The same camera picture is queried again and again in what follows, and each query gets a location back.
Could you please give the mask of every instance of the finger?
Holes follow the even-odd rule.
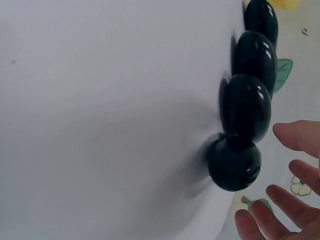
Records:
[[[273,132],[285,147],[319,157],[320,122],[300,120],[277,123],[273,126]]]
[[[252,215],[267,239],[279,240],[290,236],[290,231],[276,218],[273,212],[261,201],[251,205]]]
[[[246,210],[239,210],[234,216],[236,229],[242,240],[266,240],[261,234],[256,220]]]
[[[298,179],[303,180],[316,194],[320,196],[319,169],[310,164],[293,160],[289,164],[289,169]]]
[[[302,230],[320,217],[319,209],[305,204],[282,187],[270,185],[266,194]]]

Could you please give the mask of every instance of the green leaf print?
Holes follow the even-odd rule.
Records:
[[[241,198],[241,202],[244,203],[244,204],[247,204],[248,205],[248,211],[251,212],[251,205],[256,202],[256,201],[260,201],[260,202],[263,202],[272,212],[274,211],[270,205],[270,203],[268,202],[268,200],[264,199],[264,198],[261,198],[261,199],[258,199],[258,200],[255,200],[255,201],[251,201],[249,198],[247,198],[246,196],[243,196]]]
[[[291,69],[293,67],[293,61],[291,59],[279,59],[278,60],[278,72],[275,81],[274,92],[278,92],[287,81]]]

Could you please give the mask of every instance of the yellow flower print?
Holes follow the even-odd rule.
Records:
[[[311,188],[296,176],[291,180],[291,192],[294,195],[307,196],[311,193]]]

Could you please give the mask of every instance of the round bead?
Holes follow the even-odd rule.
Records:
[[[239,136],[213,142],[204,158],[213,182],[229,192],[249,187],[261,169],[260,151],[251,141]]]

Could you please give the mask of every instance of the bead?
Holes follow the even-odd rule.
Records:
[[[244,13],[244,25],[246,30],[263,34],[277,47],[278,19],[275,10],[266,0],[251,0]]]
[[[204,152],[204,158],[213,182],[229,192],[249,187],[261,169],[259,149],[239,136],[213,142]]]
[[[270,125],[269,93],[258,78],[234,75],[225,89],[220,115],[227,135],[257,142],[265,136]]]
[[[272,98],[278,71],[278,60],[270,41],[261,33],[245,31],[234,51],[234,74],[257,77]]]

